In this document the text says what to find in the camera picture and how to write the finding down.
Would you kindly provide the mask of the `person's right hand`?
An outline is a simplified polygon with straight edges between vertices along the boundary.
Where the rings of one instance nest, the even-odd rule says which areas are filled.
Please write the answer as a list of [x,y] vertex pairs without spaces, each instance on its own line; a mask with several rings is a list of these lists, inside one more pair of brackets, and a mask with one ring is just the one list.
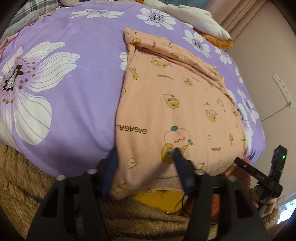
[[[258,185],[254,186],[252,191],[252,200],[256,208],[258,208],[258,205],[259,205],[259,197],[257,195],[257,189],[258,189]],[[266,206],[266,208],[265,208],[265,211],[262,214],[260,214],[260,216],[262,218],[269,216],[273,212],[276,202],[277,202],[277,198],[275,197],[269,197],[269,199],[265,199],[263,203]]]

